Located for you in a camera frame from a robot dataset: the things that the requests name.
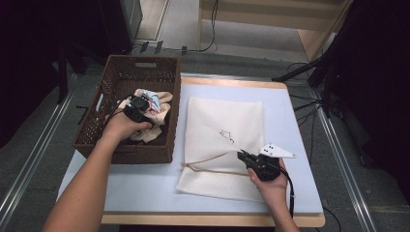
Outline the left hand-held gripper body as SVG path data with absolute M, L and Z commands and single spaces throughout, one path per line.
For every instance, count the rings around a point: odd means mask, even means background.
M 147 122 L 152 124 L 152 120 L 145 115 L 148 109 L 149 103 L 145 98 L 133 96 L 130 101 L 126 103 L 123 112 L 136 123 Z

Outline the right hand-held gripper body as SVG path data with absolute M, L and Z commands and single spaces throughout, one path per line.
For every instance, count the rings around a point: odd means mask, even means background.
M 294 159 L 296 155 L 290 153 L 275 144 L 267 144 L 259 149 L 257 158 L 252 158 L 252 166 L 257 177 L 262 182 L 273 181 L 280 174 L 288 176 L 283 167 L 280 166 L 280 159 Z

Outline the cream printed cloth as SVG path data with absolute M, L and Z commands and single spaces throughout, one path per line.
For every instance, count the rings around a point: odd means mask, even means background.
M 135 92 L 126 97 L 119 103 L 118 108 L 124 110 L 126 103 L 131 97 L 137 96 L 145 98 L 149 103 L 149 109 L 145 115 L 152 120 L 152 127 L 149 130 L 141 130 L 131 136 L 131 140 L 143 141 L 145 143 L 157 139 L 162 134 L 161 126 L 165 125 L 165 117 L 167 116 L 171 106 L 170 102 L 173 95 L 169 92 L 153 92 L 146 89 L 136 89 Z

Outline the brown wicker basket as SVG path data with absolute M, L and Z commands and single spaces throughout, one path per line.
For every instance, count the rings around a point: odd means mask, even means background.
M 96 94 L 83 118 L 73 146 L 85 158 L 93 151 L 103 131 L 104 119 L 118 101 L 137 89 L 173 95 L 161 134 L 145 143 L 126 139 L 116 148 L 113 164 L 170 163 L 179 115 L 181 76 L 174 57 L 132 57 L 111 55 L 102 73 Z

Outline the cream mesh laundry bag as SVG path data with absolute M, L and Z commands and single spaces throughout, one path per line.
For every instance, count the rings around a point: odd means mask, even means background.
M 264 145 L 263 103 L 190 98 L 185 163 L 177 190 L 223 199 L 260 202 L 237 154 Z

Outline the person's right hand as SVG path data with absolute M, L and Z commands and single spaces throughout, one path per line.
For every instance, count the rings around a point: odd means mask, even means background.
M 249 178 L 255 184 L 266 203 L 285 202 L 287 191 L 287 178 L 280 174 L 273 181 L 262 182 L 251 168 L 248 169 Z

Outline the person's left hand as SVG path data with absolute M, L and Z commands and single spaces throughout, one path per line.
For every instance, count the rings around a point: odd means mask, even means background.
M 136 123 L 124 114 L 122 110 L 116 110 L 114 115 L 107 121 L 102 139 L 122 141 L 131 137 L 138 131 L 149 130 L 152 125 L 148 122 Z

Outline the short black metal stand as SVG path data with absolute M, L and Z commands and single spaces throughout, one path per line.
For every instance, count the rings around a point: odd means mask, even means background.
M 75 43 L 61 42 L 57 52 L 58 64 L 58 103 L 62 103 L 68 95 L 67 64 L 70 64 L 75 73 L 85 73 L 87 66 L 82 58 L 80 48 Z

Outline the black cabinet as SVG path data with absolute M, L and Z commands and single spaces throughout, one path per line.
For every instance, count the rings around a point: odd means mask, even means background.
M 110 51 L 130 52 L 143 18 L 140 0 L 99 0 L 99 4 Z

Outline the black tripod stand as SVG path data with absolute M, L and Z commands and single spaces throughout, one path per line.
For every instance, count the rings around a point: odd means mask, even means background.
M 324 83 L 324 87 L 321 94 L 321 106 L 327 117 L 330 117 L 331 109 L 331 94 L 333 84 L 337 79 L 336 66 L 328 61 L 324 55 L 314 59 L 311 62 L 304 63 L 301 67 L 294 71 L 288 72 L 280 77 L 274 77 L 274 82 L 287 81 L 301 73 L 307 73 L 312 70 L 312 74 L 307 79 L 307 84 L 311 88 L 318 87 L 321 83 Z

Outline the dark curtain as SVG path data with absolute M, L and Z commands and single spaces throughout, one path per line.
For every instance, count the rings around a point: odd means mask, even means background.
M 61 42 L 78 36 L 97 0 L 0 0 L 0 148 L 58 86 Z
M 360 149 L 410 205 L 410 0 L 354 0 L 331 49 L 333 92 L 366 133 Z

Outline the light wooden shelf unit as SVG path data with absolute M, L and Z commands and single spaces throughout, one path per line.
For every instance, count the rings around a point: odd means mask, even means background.
M 353 0 L 199 0 L 201 39 L 217 9 L 219 54 L 311 61 L 338 30 Z

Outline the metal floor rail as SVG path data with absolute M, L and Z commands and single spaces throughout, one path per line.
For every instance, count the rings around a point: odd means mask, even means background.
M 0 230 L 3 230 L 9 223 L 16 206 L 24 194 L 34 172 L 36 171 L 44 155 L 46 147 L 59 126 L 70 101 L 73 98 L 74 89 L 77 86 L 81 75 L 73 73 L 68 78 L 69 91 L 60 103 L 52 106 L 52 112 L 46 119 L 45 125 L 40 129 L 40 135 L 36 138 L 34 145 L 27 152 L 24 163 L 18 167 L 18 171 L 11 186 L 7 188 L 3 197 L 0 198 Z
M 361 225 L 362 231 L 377 232 L 377 228 L 375 226 L 370 210 L 342 149 L 334 126 L 330 118 L 324 111 L 324 102 L 321 102 L 319 105 L 318 115 L 324 132 L 328 138 L 339 173 L 348 192 L 351 204 Z

